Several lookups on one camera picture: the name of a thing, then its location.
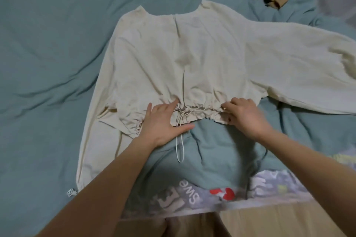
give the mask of wooden floor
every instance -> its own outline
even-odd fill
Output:
[[[213,213],[170,218],[168,223],[165,219],[119,222],[114,236],[345,236],[314,201],[224,211],[220,218],[220,225]]]

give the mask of bed sheet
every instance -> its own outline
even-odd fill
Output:
[[[0,0],[0,235],[33,236],[70,200],[85,117],[118,19],[190,12],[201,0]],[[211,0],[256,21],[292,21],[356,32],[290,0]]]

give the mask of forearm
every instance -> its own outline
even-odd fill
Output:
[[[134,139],[38,234],[112,236],[131,188],[153,147]]]
[[[336,224],[349,236],[356,234],[356,172],[277,131],[259,143],[274,153],[309,190]]]

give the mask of right hand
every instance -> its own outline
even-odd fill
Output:
[[[245,136],[259,141],[266,133],[273,130],[260,109],[251,99],[233,98],[221,107],[227,113],[229,125],[234,125]]]

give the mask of drawstring cord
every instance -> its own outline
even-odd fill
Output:
[[[185,108],[184,110],[179,110],[180,113],[178,114],[178,117],[177,117],[177,125],[176,127],[178,126],[181,126],[182,125],[182,121],[183,121],[183,118],[184,117],[187,117],[188,115],[190,115],[191,113],[194,112],[203,112],[205,109],[189,109],[189,108]],[[183,157],[182,157],[182,160],[179,159],[179,155],[178,155],[178,136],[176,136],[176,155],[177,155],[177,160],[179,163],[182,163],[183,160],[184,160],[184,143],[183,143],[183,136],[180,135],[180,142],[182,143],[182,149],[183,149]]]

